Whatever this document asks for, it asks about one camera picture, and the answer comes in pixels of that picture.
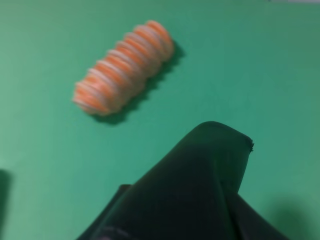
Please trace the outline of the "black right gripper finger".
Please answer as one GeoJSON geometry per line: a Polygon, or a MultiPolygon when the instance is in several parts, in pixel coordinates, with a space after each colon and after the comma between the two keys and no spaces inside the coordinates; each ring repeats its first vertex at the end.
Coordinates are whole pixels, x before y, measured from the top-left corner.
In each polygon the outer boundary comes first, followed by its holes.
{"type": "Polygon", "coordinates": [[[11,188],[11,175],[4,169],[0,170],[0,232],[4,231],[7,205],[11,188]]]}

